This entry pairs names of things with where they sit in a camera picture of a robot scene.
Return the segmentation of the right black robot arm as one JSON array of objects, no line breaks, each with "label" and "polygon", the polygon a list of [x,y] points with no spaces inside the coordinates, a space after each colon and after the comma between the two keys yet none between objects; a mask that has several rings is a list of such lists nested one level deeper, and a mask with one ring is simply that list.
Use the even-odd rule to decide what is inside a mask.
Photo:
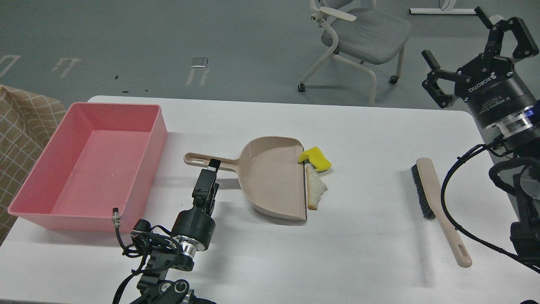
[{"label": "right black robot arm", "polygon": [[[453,227],[472,240],[504,254],[516,262],[539,271],[539,211],[537,201],[528,194],[521,178],[526,173],[539,181],[539,100],[515,71],[515,63],[539,54],[525,22],[518,18],[494,21],[478,6],[475,14],[489,31],[484,52],[455,72],[444,71],[430,50],[422,56],[430,72],[422,87],[442,109],[457,99],[465,102],[482,128],[497,128],[499,135],[489,144],[472,147],[444,177],[440,201],[444,215]],[[458,224],[448,212],[445,194],[453,174],[467,161],[488,151],[502,161],[489,170],[492,183],[515,197],[518,221],[511,224],[510,240],[515,253],[482,240]]]}]

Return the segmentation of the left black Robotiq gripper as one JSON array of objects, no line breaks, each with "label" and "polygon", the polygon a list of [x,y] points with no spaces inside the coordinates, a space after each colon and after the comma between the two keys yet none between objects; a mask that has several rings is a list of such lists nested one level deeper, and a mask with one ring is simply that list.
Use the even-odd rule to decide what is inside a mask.
[{"label": "left black Robotiq gripper", "polygon": [[195,240],[198,251],[208,250],[216,227],[211,216],[219,188],[216,179],[220,166],[221,161],[211,158],[207,168],[201,170],[192,192],[194,207],[179,212],[170,231],[173,237],[188,237]]}]

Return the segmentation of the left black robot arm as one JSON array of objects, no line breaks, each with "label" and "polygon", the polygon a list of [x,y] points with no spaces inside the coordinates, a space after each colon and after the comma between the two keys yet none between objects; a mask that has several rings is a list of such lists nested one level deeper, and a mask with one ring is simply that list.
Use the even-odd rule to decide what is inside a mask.
[{"label": "left black robot arm", "polygon": [[211,158],[195,183],[192,192],[193,206],[179,212],[171,230],[163,229],[156,233],[149,221],[140,219],[133,227],[131,244],[125,245],[120,236],[120,212],[112,210],[112,222],[116,238],[129,258],[141,258],[138,268],[120,283],[113,298],[118,304],[129,281],[139,276],[137,289],[139,298],[135,304],[209,304],[211,301],[199,298],[185,279],[168,280],[170,269],[191,271],[194,268],[194,256],[210,246],[216,223],[212,219],[215,196],[219,185],[216,182],[221,162]]}]

